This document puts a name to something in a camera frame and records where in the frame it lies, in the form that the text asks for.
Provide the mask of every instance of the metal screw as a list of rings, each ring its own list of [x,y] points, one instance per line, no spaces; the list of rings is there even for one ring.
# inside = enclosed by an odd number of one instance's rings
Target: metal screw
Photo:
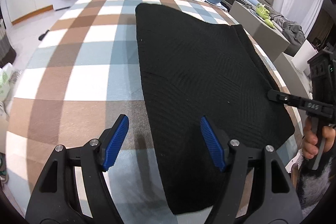
[[[62,150],[63,150],[63,145],[59,144],[58,146],[55,147],[55,150],[56,150],[57,152],[62,151]]]
[[[238,146],[238,145],[239,145],[239,141],[233,139],[233,140],[230,141],[230,144],[231,144],[232,146]]]
[[[96,146],[98,143],[99,143],[99,141],[98,141],[97,139],[92,139],[92,140],[90,141],[90,145],[91,145],[91,146]]]
[[[274,147],[271,146],[271,145],[266,145],[266,151],[273,152],[274,151]]]

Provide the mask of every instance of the plaid tablecloth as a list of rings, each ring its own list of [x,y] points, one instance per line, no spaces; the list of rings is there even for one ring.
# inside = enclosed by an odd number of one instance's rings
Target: plaid tablecloth
[[[105,179],[125,223],[204,223],[209,209],[175,216],[166,203],[140,81],[135,7],[142,2],[167,5],[209,23],[237,24],[220,8],[192,0],[78,0],[38,46],[13,101],[6,141],[8,185],[24,213],[54,147],[84,145],[123,113],[130,128]],[[249,37],[281,90],[288,92]],[[285,164],[302,138],[297,110],[287,109],[296,132],[278,150]],[[83,212],[90,215],[80,168],[76,177]]]

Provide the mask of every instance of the human hand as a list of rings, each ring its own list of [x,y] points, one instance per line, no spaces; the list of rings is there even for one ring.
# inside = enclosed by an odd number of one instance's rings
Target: human hand
[[[311,131],[311,119],[308,117],[305,122],[305,127],[303,129],[304,138],[302,140],[302,153],[306,159],[312,159],[319,152],[316,146],[318,138]],[[336,131],[332,127],[323,127],[322,136],[325,138],[325,146],[323,152],[328,152],[335,141]]]

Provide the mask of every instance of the gray blanket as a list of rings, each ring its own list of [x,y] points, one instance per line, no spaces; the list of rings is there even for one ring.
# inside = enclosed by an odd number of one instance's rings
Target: gray blanket
[[[265,8],[269,10],[271,20],[275,21],[282,28],[283,36],[290,42],[284,53],[294,56],[306,41],[301,26],[295,21],[288,20],[272,7],[265,5]]]

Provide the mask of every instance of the black cloth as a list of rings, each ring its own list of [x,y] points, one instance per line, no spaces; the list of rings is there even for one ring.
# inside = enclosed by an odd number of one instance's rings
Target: black cloth
[[[255,148],[279,148],[293,124],[283,105],[267,99],[278,86],[241,25],[205,23],[163,5],[140,4],[135,15],[143,96],[169,208],[202,210],[225,179],[201,135],[203,115]]]

